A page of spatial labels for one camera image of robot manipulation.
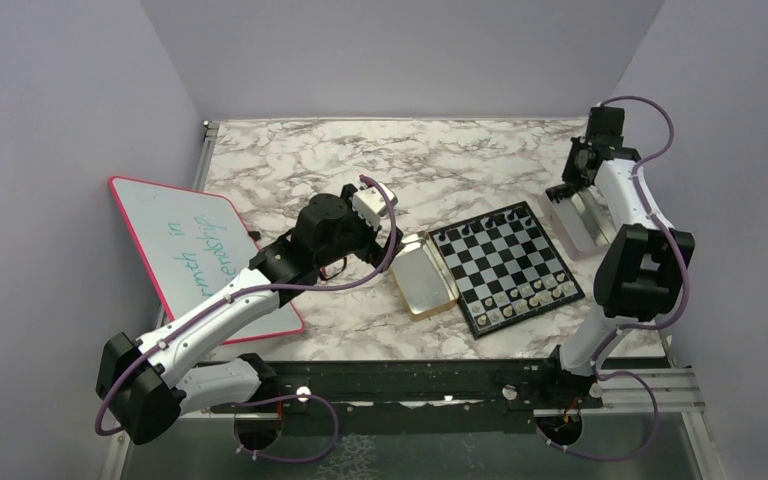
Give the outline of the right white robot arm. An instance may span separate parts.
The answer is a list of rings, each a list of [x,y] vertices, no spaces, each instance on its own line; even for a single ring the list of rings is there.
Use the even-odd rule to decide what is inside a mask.
[[[603,258],[593,281],[594,306],[576,332],[553,350],[539,398],[560,407],[589,395],[606,357],[632,330],[662,330],[688,301],[695,239],[664,218],[644,176],[647,158],[623,143],[625,112],[614,100],[591,108],[558,185],[540,205],[568,256]]]

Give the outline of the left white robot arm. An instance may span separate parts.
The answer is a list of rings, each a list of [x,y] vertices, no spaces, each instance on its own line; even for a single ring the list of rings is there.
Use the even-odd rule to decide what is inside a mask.
[[[370,182],[345,186],[340,195],[317,194],[299,212],[295,226],[262,247],[228,285],[170,324],[136,340],[120,332],[104,345],[95,391],[102,401],[94,428],[100,436],[125,433],[137,444],[168,430],[193,404],[201,388],[189,379],[231,376],[236,396],[258,411],[273,401],[274,384],[243,359],[200,366],[206,353],[241,328],[290,303],[306,291],[333,292],[320,284],[322,268],[350,255],[373,271],[349,283],[355,288],[390,266],[402,232],[396,195]]]

